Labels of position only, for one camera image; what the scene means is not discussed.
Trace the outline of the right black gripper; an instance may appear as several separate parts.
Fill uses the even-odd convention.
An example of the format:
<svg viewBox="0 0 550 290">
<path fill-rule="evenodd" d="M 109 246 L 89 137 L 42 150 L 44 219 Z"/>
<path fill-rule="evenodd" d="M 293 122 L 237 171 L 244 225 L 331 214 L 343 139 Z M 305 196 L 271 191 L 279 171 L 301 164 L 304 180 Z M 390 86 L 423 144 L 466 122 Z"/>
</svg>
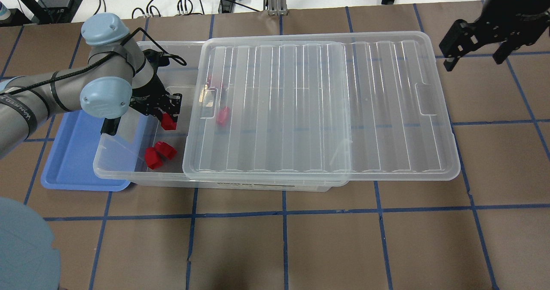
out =
<svg viewBox="0 0 550 290">
<path fill-rule="evenodd" d="M 485 0 L 474 22 L 458 19 L 450 26 L 439 48 L 446 71 L 459 59 L 482 46 L 501 42 L 493 53 L 497 65 L 521 46 L 533 45 L 549 28 L 549 0 Z"/>
</svg>

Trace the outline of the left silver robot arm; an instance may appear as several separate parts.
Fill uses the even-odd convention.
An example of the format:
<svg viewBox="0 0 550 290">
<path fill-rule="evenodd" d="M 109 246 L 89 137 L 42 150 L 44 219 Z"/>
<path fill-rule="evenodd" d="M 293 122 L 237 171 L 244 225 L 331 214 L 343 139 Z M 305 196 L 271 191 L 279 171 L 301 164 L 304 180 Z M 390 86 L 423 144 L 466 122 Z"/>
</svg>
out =
<svg viewBox="0 0 550 290">
<path fill-rule="evenodd" d="M 122 20 L 112 13 L 90 17 L 81 36 L 91 47 L 85 67 L 1 83 L 0 152 L 5 157 L 33 135 L 51 116 L 83 110 L 100 119 L 120 119 L 129 109 L 160 122 L 177 123 L 181 94 L 170 94 L 157 71 L 170 60 L 187 62 L 155 43 L 140 49 Z"/>
</svg>

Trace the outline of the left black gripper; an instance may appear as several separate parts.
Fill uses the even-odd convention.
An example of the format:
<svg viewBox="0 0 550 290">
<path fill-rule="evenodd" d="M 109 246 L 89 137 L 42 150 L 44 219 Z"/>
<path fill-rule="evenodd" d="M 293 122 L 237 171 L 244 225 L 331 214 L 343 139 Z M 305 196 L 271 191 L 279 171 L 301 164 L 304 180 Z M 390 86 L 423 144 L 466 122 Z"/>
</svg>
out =
<svg viewBox="0 0 550 290">
<path fill-rule="evenodd" d="M 143 54 L 143 67 L 132 79 L 131 108 L 146 116 L 162 116 L 163 113 L 168 113 L 177 121 L 183 95 L 169 94 L 157 74 L 159 67 L 170 65 L 169 58 L 165 53 L 153 49 L 146 49 Z M 117 134 L 120 121 L 121 117 L 105 118 L 101 134 L 114 137 Z"/>
</svg>

